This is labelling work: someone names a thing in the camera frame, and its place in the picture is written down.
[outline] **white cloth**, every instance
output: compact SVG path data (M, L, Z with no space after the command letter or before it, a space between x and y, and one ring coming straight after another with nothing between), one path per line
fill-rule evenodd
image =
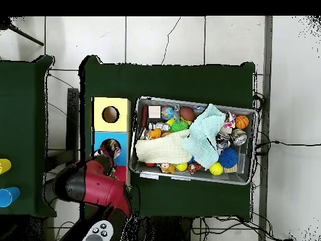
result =
M182 148L181 139L188 134L189 130L186 129L158 139L137 141L135 148L138 160L145 163L187 163L192 155Z

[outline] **gray container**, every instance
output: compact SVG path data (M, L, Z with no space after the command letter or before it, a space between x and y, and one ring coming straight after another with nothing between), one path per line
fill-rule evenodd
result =
M172 179L186 180L189 181L191 179L200 180L200 181L209 181L209 182L218 182L218 183L228 183L234 185L246 185L251 181L251 172L252 167L254 165L254 149L256 143L256 136L258 130L258 113L252 109L242 109L236 107L226 107L216 105L216 107L222 112L233 112L236 115L246 115L249 118L249 125L243 129L248 136L247 142L242 146L231 145L233 149L238 153L238 172L237 173L223 173L219 176L214 176L209 172L209 170L205 171L204 168L196 171L194 174L189 174L188 172L178 172L175 174L164 174L160 171L159 167L154 166L152 168L145 165L145 163L138 161L136 152L135 152L135 144L138 139L138 134L140 133L141 126L140 120L142 117L142 108L144 105L160 105L165 106L174 106L174 104L179 104L180 106L188 106L188 107L197 107L204 106L207 107L207 104L199 104L194 102L183 102L177 100L168 100L168 99L160 99L153 97L140 97L136 101L135 106L135 119L137 120L137 127L133 132L132 136L132 144L130 148L130 159L129 159L129 169L132 172L140 173L141 177L145 178L155 178L158 179L159 176L170 176ZM149 122L160 122L162 119L147 119L147 125Z

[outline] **brown ball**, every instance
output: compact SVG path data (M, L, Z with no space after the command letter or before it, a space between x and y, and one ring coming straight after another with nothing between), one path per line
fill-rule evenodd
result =
M195 113L190 107L182 106L179 113L181 117L187 121L193 121L195 119Z

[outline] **stuffed toy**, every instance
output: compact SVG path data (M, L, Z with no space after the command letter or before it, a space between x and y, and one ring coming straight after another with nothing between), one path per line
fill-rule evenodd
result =
M162 172L165 174L168 174L168 173L175 174L175 167L176 167L175 164L164 163L164 164L161 164L159 167L160 167L160 170L162 170Z

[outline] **dark green tablecloth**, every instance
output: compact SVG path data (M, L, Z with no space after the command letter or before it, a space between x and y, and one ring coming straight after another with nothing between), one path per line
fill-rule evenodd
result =
M85 89L86 153L91 151L91 97L153 96L190 102L252 108L254 64L195 67L108 65L88 56L80 65L81 90ZM228 185L204 181L159 180L131 173L140 189L142 216L239 215L250 219L250 184Z
M45 74L53 59L0 62L0 158L12 167L0 188L17 186L21 196L0 214L55 216L42 200L45 170Z

